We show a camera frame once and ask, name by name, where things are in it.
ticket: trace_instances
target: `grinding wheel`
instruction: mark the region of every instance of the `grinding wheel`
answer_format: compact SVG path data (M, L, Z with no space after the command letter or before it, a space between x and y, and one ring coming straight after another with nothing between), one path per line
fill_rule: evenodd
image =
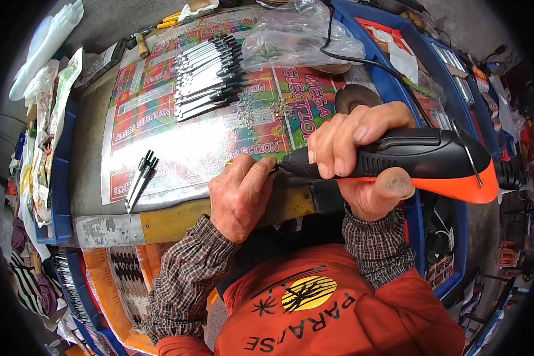
M334 111L348 115L358 105L375 107L383 103L382 98L371 89L360 84L346 84L334 96Z

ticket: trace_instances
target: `blue plastic crate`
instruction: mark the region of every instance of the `blue plastic crate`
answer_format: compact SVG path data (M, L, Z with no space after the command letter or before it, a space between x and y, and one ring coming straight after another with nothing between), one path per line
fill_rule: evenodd
M85 328L85 325L81 324L77 319L73 318L73 321L75 322L75 325L77 326L77 329L79 330L79 332L81 333L81 336L83 336L83 338L85 339L85 343L87 344L87 346L89 346L89 348L91 349L91 351L93 351L96 355L98 356L106 356L103 352L101 352L97 346L95 345L95 343L93 342L93 338L91 337L91 335L89 335L89 332L87 331L87 329Z
M453 274L433 290L433 293L441 300L462 281L467 267L467 254L469 251L467 203L456 199L449 199L449 204L452 206L454 219L453 236L455 246L453 247Z
M423 232L423 216L419 190L404 202L404 212L408 224L409 246L415 251L415 268L420 276L425 276L425 238Z
M71 278L73 279L73 283L75 285L75 288L77 289L77 293L79 294L80 302L85 308L85 313L87 314L87 317L89 317L89 320L91 321L93 327L98 329L101 327L101 321L99 313L97 312L97 308L95 308L95 304L93 304L91 295L89 294L89 289L87 288L87 283L85 282L85 276L83 276L83 273L81 272L81 265L78 256L79 249L72 247L60 248L65 249L65 255L67 256L67 263L69 264ZM71 300L64 286L61 286L61 291L63 292L65 300ZM71 313L73 315L77 315L76 311L73 309L73 305L71 303L67 303L67 305Z
M77 121L78 105L68 100L65 105L63 132L57 141L53 154L52 174L50 178L50 211L52 216L53 236L48 236L48 228L36 228L36 240L40 244L58 244L66 242L72 234L71 216L69 214L69 159L73 144L73 133Z
M426 36L424 37L428 39L430 42L436 44L437 46L443 47L446 50L451 51L452 53L455 53L453 50L443 45L442 43L437 42L434 39L431 39L429 37L426 37ZM461 58L456 53L455 55L458 58L458 60L461 62L461 65L464 67L465 64L463 63ZM494 131L494 124L492 123L492 120L490 118L489 107L484 102L484 98L481 94L481 91L478 89L477 83L474 81L473 76L469 74L469 76L466 78L466 81L467 81L467 84L469 84L471 93L473 94L473 99L475 99L475 103L472 104L471 109L473 109L473 112L475 113L475 118L477 118L477 124L478 124L479 130L481 131L482 139L484 141L484 148L486 148L486 150L489 152L492 158L497 160L500 157L500 148L498 146L497 133Z
M126 352L125 348L121 345L121 343L117 340L113 331L105 328L101 324L101 317L99 313L97 312L95 305L93 304L91 295L89 294L87 283L85 281L85 276L83 275L81 271L81 264L79 261L79 249L72 248L72 247L66 247L64 249L65 249L65 254L67 256L67 263L69 264L69 270L71 272L73 283L77 289L77 293L79 294L80 301L83 304L83 307L85 308L85 312L87 316L89 317L89 320L91 321L93 329L95 329L96 331L98 331L105 337L105 339L107 340L107 343L111 346L113 351L118 356L128 356L128 353ZM65 300L69 300L69 296L67 295L67 292L65 291L65 288L63 286L61 288L61 291L64 294ZM68 304L68 307L71 313L75 315L76 313L75 313L75 310L73 310L73 305L71 303L67 303L67 304ZM91 344L89 343L89 341L92 341L92 339L90 338L90 335L87 332L85 326L81 324L78 320L76 320L76 325L81 331L81 333L83 334L83 337L86 338L86 342L89 345L89 347L91 347L93 352L97 353L100 356L103 356L103 353L100 353L100 352L98 353L98 350L96 351L93 349L93 347L95 346L93 343Z
M110 356L105 355L99 350L99 348L95 345L95 342L93 341L93 337L91 336L91 334L89 334L89 331L87 330L85 325L81 324L75 318L73 318L73 320L75 321L75 325L79 329L79 332L81 332L81 335L85 339L85 342L87 343L87 346L89 346L91 351L95 352L98 356ZM105 341L107 342L107 344L109 344L109 346L117 356L128 356L128 352L117 340L112 331L107 328L100 328L99 330L97 330L97 332L99 332L101 336L105 338Z
M364 44L366 59L377 61L380 64L390 67L392 70L396 69L391 65L384 52L382 52L380 47L372 39L371 35L364 29L364 27L362 27L356 18L372 21L399 30L400 34L411 47L417 58L419 58L425 68L427 68L427 71L433 77L434 81L441 85L445 90L447 96L445 112L447 112L450 117L454 118L457 124L471 137L478 139L469 110L467 110L455 81L449 74L449 70L441 60L439 60L433 48L426 41L426 37L417 32L411 23L399 16L370 6L354 4L342 0L333 0L332 4L335 7L334 17L352 32L354 38L359 39ZM376 85L376 89L380 93L384 102L387 103L394 100L404 102L411 110L417 124L421 127L422 124L418 111L405 88L384 70L372 65L365 65L365 68L368 71L368 74L370 74L372 81Z

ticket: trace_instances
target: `striped fabric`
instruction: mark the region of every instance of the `striped fabric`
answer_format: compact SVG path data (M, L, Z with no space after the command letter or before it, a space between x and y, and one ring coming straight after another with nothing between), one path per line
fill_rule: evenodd
M24 264L24 259L15 250L12 250L12 260L8 264L8 267L16 279L20 303L25 309L49 319L42 306L39 278L36 276L34 268L27 267ZM56 297L60 298L62 293L59 283L56 280L52 280L47 274L41 274L41 276L49 281Z

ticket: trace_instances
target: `pile of metal blades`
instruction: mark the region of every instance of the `pile of metal blades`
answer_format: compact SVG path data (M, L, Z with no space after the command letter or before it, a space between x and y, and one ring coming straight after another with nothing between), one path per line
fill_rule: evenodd
M182 52L174 60L176 122L238 100L237 88L245 74L240 69L241 45L221 35Z

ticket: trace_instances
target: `plaid sleeve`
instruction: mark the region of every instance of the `plaid sleeve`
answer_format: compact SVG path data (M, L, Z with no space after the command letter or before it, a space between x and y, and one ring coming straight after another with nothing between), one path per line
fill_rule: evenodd
M346 251L353 255L364 277L374 289L410 270L415 264L415 252L404 238L404 214L395 207L383 219L374 222L352 215L345 203L346 216L342 235Z
M167 336L204 337L207 297L227 273L238 248L204 214L182 241L164 253L143 321L154 345Z

